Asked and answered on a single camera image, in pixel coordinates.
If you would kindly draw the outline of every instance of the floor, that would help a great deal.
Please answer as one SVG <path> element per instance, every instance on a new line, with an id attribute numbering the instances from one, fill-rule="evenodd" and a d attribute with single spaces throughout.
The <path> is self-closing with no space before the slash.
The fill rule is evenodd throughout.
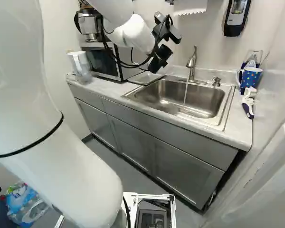
<path id="1" fill-rule="evenodd" d="M 96 139 L 92 139 L 86 145 L 104 160 L 120 177 L 123 183 L 123 190 L 143 194 L 166 194 L 167 192 L 145 175 L 136 170 L 122 158 L 118 157 Z M 38 220 L 33 228 L 53 228 L 59 215 L 49 211 Z M 177 228 L 198 228 L 203 224 L 204 218 L 195 211 L 188 208 L 180 201 L 176 201 L 176 223 Z M 70 222 L 65 222 L 62 228 L 77 228 Z"/>

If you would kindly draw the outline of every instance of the microwave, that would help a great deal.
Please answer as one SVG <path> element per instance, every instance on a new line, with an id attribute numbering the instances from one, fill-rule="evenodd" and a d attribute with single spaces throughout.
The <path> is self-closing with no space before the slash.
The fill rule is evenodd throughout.
<path id="1" fill-rule="evenodd" d="M 114 55 L 121 61 L 131 63 L 131 47 L 118 47 L 113 42 L 108 42 L 107 44 Z M 85 51 L 93 76 L 122 82 L 143 72 L 143 70 L 139 68 L 128 69 L 119 66 L 108 55 L 102 42 L 84 42 L 81 43 L 80 46 L 81 49 Z"/>

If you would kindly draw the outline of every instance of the gray cabinet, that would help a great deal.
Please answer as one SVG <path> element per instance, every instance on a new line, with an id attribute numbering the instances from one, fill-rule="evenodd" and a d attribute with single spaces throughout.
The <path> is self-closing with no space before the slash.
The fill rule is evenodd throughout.
<path id="1" fill-rule="evenodd" d="M 236 148 L 107 99 L 103 99 L 103 104 L 107 114 L 224 171 L 228 169 L 238 152 Z"/>
<path id="2" fill-rule="evenodd" d="M 224 172 L 156 140 L 155 176 L 202 209 Z"/>
<path id="3" fill-rule="evenodd" d="M 111 148 L 117 150 L 116 141 L 107 114 L 81 100 L 76 98 L 75 100 L 90 131 Z"/>
<path id="4" fill-rule="evenodd" d="M 69 84 L 68 86 L 70 87 L 75 98 L 78 98 L 101 111 L 105 111 L 105 107 L 100 96 L 72 84 Z"/>
<path id="5" fill-rule="evenodd" d="M 108 115 L 108 118 L 114 128 L 119 152 L 145 171 L 153 174 L 155 164 L 154 138 L 112 116 Z"/>

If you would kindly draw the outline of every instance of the faucet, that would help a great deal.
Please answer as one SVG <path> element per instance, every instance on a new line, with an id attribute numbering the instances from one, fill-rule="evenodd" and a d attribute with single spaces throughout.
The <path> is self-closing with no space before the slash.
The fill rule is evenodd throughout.
<path id="1" fill-rule="evenodd" d="M 212 79 L 212 81 L 214 81 L 213 82 L 213 84 L 212 84 L 212 86 L 213 87 L 220 87 L 220 81 L 221 81 L 222 79 L 220 78 L 220 77 L 214 77 L 213 79 Z"/>
<path id="2" fill-rule="evenodd" d="M 195 80 L 195 66 L 196 66 L 196 61 L 198 58 L 198 53 L 197 53 L 197 49 L 198 47 L 196 45 L 194 45 L 194 52 L 193 55 L 188 59 L 188 62 L 186 64 L 186 67 L 190 69 L 190 73 L 189 73 L 189 81 L 194 82 L 194 83 L 198 83 L 198 84 L 207 84 L 207 82 L 203 82 L 203 81 L 199 81 L 199 80 Z"/>
<path id="3" fill-rule="evenodd" d="M 197 49 L 198 49 L 198 47 L 196 45 L 194 45 L 193 55 L 188 59 L 188 62 L 186 64 L 186 67 L 190 68 L 189 80 L 191 80 L 191 81 L 193 81 L 194 77 L 195 77 L 195 66 L 196 66 L 196 60 L 198 58 Z"/>

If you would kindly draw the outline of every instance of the dish brush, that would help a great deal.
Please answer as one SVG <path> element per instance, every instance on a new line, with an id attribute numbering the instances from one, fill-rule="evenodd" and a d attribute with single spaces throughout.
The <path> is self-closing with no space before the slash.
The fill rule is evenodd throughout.
<path id="1" fill-rule="evenodd" d="M 251 120 L 255 118 L 255 115 L 252 111 L 252 106 L 254 105 L 254 99 L 257 95 L 257 90 L 253 87 L 245 88 L 244 97 L 242 98 L 242 106 L 247 115 Z"/>

